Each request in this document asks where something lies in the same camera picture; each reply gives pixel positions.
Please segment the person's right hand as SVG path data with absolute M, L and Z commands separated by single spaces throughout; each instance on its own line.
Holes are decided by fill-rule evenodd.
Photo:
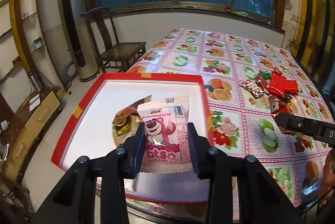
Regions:
M 322 172 L 322 180 L 320 184 L 320 190 L 319 190 L 319 199 L 318 206 L 322 207 L 327 203 L 327 201 L 330 199 L 334 192 L 334 148 L 330 150 L 328 153 L 325 165 Z

